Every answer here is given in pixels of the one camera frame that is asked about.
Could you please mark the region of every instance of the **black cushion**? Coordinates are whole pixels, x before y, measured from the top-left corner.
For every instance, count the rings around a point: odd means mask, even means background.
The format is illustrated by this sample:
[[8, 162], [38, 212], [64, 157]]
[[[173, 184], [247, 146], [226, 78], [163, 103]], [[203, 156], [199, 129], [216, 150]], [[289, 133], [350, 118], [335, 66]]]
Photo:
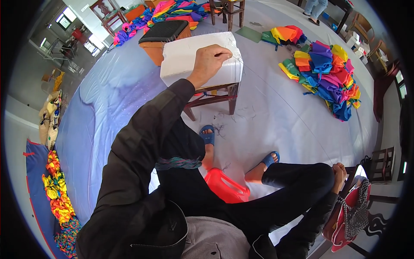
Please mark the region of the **black cushion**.
[[184, 20], [157, 22], [140, 38], [138, 43], [148, 41], [174, 41], [187, 25], [188, 22]]

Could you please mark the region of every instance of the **person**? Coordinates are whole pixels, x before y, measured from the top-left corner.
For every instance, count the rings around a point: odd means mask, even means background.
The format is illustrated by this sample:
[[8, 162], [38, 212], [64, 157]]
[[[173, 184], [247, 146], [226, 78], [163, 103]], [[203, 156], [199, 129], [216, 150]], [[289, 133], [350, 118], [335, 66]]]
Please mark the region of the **person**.
[[[219, 45], [198, 49], [191, 75], [148, 101], [117, 134], [96, 208], [76, 238], [79, 259], [306, 257], [344, 182], [342, 164], [284, 164], [272, 151], [246, 181], [282, 189], [234, 204], [213, 193], [198, 170], [212, 166], [214, 129], [195, 133], [181, 112], [231, 56]], [[149, 194], [154, 167], [160, 186]], [[269, 231], [309, 208], [274, 247]]]
[[309, 21], [319, 26], [319, 15], [328, 7], [328, 0], [308, 0], [305, 5], [304, 15], [309, 16]]

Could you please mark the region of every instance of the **hand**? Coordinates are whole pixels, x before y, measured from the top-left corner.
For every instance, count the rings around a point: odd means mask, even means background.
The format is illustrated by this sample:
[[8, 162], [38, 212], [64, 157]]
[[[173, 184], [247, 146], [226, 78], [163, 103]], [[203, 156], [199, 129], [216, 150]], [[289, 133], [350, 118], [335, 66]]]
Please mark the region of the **hand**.
[[233, 56], [233, 53], [217, 44], [204, 48], [199, 48], [195, 53], [195, 63], [193, 72], [187, 80], [190, 81], [197, 90], [203, 84], [217, 74], [223, 62]]
[[347, 178], [347, 170], [342, 163], [334, 164], [332, 166], [332, 169], [335, 174], [335, 183], [334, 187], [332, 188], [332, 192], [338, 194], [345, 182], [345, 179]]

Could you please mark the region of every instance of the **blue box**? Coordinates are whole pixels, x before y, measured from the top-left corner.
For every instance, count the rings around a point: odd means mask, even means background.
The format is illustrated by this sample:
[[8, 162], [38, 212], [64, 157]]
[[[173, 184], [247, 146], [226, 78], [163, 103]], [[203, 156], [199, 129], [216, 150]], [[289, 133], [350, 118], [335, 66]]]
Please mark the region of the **blue box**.
[[329, 19], [329, 14], [327, 14], [327, 13], [325, 13], [325, 12], [323, 12], [322, 16], [323, 16], [323, 18], [325, 18], [326, 20], [328, 20], [328, 19]]

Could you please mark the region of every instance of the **black jacket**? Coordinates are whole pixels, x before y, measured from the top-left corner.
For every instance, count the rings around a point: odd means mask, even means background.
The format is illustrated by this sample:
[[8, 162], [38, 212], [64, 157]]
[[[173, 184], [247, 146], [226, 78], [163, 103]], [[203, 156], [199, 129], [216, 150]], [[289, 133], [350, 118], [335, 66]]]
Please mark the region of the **black jacket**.
[[[142, 106], [117, 134], [103, 168], [96, 208], [76, 238], [79, 259], [180, 258], [188, 231], [185, 216], [161, 188], [149, 195], [148, 186], [163, 139], [194, 93], [193, 85], [180, 79]], [[336, 198], [334, 193], [325, 196], [277, 249], [267, 233], [255, 239], [249, 259], [305, 258]], [[324, 218], [312, 216], [312, 211], [320, 215], [321, 210]]]

